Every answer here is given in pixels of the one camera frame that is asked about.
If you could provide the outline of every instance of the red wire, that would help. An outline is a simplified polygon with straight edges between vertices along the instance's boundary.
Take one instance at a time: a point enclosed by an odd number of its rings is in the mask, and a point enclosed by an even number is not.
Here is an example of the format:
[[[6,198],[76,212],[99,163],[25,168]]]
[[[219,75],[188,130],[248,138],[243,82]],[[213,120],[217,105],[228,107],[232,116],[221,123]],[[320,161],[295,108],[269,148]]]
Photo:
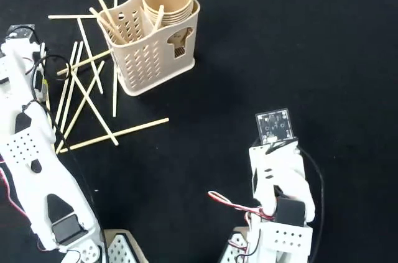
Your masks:
[[[230,206],[235,208],[236,210],[243,210],[246,212],[250,212],[253,213],[255,215],[258,215],[262,218],[265,219],[273,219],[272,216],[266,215],[263,210],[262,207],[257,207],[257,208],[251,208],[251,207],[246,207],[246,206],[242,206],[242,205],[238,205],[238,204],[234,204],[232,203],[229,199],[227,199],[226,197],[224,197],[223,195],[221,195],[220,193],[218,193],[217,191],[208,191],[207,193],[210,198],[212,198],[213,200],[220,202],[226,206]]]
[[[16,205],[16,204],[14,203],[14,201],[11,199],[11,196],[10,196],[10,186],[9,186],[9,184],[8,184],[8,180],[7,180],[6,175],[4,174],[4,171],[2,170],[2,168],[0,168],[0,177],[1,177],[1,179],[3,180],[3,182],[4,182],[4,186],[6,187],[7,199],[8,199],[8,201],[10,202],[11,206],[14,207],[20,214],[22,214],[23,216],[25,216],[26,218],[28,218],[27,215],[26,215],[26,213],[25,213],[25,211],[23,211],[22,209],[20,209],[20,208],[18,207],[18,205]]]

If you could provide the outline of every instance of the white plastic bracket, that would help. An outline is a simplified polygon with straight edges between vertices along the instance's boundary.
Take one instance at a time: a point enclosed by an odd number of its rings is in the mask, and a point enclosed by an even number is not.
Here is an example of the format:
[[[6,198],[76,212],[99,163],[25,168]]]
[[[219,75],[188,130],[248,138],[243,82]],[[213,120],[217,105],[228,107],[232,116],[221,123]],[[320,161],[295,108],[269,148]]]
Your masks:
[[[241,233],[234,233],[232,234],[231,238],[229,239],[233,243],[241,247],[247,247],[248,243],[246,242],[245,238]],[[236,256],[240,254],[244,254],[244,250],[238,249],[230,244],[227,245],[225,248],[224,254],[221,257],[220,263],[243,263],[244,257],[238,257],[236,260]]]
[[[137,263],[130,244],[124,235],[115,235],[108,247],[109,263]]]
[[[263,246],[273,251],[303,254],[311,253],[312,228],[274,222],[261,223]]]

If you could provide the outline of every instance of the beige plastic basket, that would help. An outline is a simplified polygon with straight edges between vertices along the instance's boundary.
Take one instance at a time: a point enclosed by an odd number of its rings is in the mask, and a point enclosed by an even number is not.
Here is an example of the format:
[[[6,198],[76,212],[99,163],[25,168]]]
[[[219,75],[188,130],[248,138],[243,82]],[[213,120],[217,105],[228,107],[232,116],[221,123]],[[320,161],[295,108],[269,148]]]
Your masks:
[[[154,25],[143,11],[142,0],[128,0],[109,9],[121,36],[118,39],[98,22],[106,43],[112,50],[113,62],[118,66],[118,80],[128,95],[137,96],[191,69],[195,65],[193,50],[200,5],[194,0],[192,15],[183,22],[162,27],[153,32]],[[100,16],[107,20],[104,11]],[[175,48],[167,40],[187,29],[185,45]]]

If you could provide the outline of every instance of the metal bracket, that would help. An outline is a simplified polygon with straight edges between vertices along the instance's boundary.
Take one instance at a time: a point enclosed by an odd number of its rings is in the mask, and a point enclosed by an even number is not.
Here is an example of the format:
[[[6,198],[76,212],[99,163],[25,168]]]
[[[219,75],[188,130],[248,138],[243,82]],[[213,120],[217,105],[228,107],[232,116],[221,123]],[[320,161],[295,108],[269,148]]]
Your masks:
[[[128,240],[123,234],[115,235],[108,247],[109,263],[137,263]]]
[[[232,234],[229,240],[241,247],[248,246],[248,243],[246,242],[245,238],[241,233]],[[237,247],[233,247],[232,245],[227,244],[219,263],[235,263],[235,262],[243,263],[244,257],[238,257],[238,259],[235,260],[236,256],[240,254],[244,254],[244,250],[238,249]]]

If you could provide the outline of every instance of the black cable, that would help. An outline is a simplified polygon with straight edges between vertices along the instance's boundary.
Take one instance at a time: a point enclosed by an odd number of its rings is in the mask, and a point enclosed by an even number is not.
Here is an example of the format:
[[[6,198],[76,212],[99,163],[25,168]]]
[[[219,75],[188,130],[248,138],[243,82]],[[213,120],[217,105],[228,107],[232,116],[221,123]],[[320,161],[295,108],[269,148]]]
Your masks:
[[[11,33],[13,33],[14,31],[18,30],[18,29],[29,29],[32,31],[35,40],[38,44],[41,44],[41,41],[39,40],[39,37],[37,36],[37,33],[35,31],[35,29],[33,29],[32,27],[29,27],[28,25],[19,25],[18,27],[13,28],[12,30],[10,30],[9,32],[7,32],[6,37],[9,36]]]
[[[297,146],[297,148],[310,160],[311,164],[313,165],[315,171],[317,172],[317,174],[319,176],[319,180],[321,183],[321,221],[320,221],[320,225],[319,225],[317,241],[315,243],[315,247],[313,248],[311,258],[308,260],[308,263],[314,263],[315,258],[317,257],[317,254],[318,254],[319,245],[322,240],[323,224],[325,223],[325,181],[323,179],[323,176],[322,176],[321,170],[319,169],[319,166],[317,165],[316,161],[312,158],[312,156],[308,152],[306,152],[304,149],[302,149],[300,146]]]
[[[46,76],[45,65],[43,65],[43,61],[46,60],[46,59],[49,59],[49,58],[60,58],[60,59],[62,59],[62,60],[67,64],[68,73],[66,74],[65,78],[56,78],[57,81],[64,81],[64,80],[66,80],[66,79],[70,76],[71,67],[70,67],[69,61],[68,61],[65,57],[63,57],[63,56],[61,56],[61,55],[47,55],[47,56],[44,56],[44,57],[38,59],[38,60],[33,64],[32,75],[30,76],[30,90],[31,90],[31,92],[32,92],[32,95],[33,95],[33,99],[34,99],[34,100],[37,99],[37,95],[36,95],[35,88],[34,88],[34,78],[35,78],[36,70],[38,69],[39,65],[41,64],[41,65],[43,66],[43,70],[44,70],[43,73],[44,73],[44,76]]]
[[[250,256],[253,256],[257,252],[257,249],[259,248],[259,244],[260,244],[260,237],[261,237],[261,229],[259,230],[259,239],[257,240],[256,248],[250,254],[239,254],[239,255],[237,255],[235,257],[235,263],[238,263],[238,258],[239,257],[250,257]]]
[[[79,263],[79,262],[80,262],[81,254],[80,254],[79,251],[76,251],[75,249],[69,249],[69,250],[67,250],[67,253],[68,253],[68,252],[78,252],[78,253],[79,253],[79,259],[77,259],[76,263]]]
[[[296,141],[298,141],[298,138],[294,137],[293,139],[282,141],[278,145],[275,145],[275,143],[271,143],[271,146],[266,151],[266,155],[272,153],[273,151],[275,151],[279,148],[285,147],[285,146],[289,145],[290,143],[296,142]]]

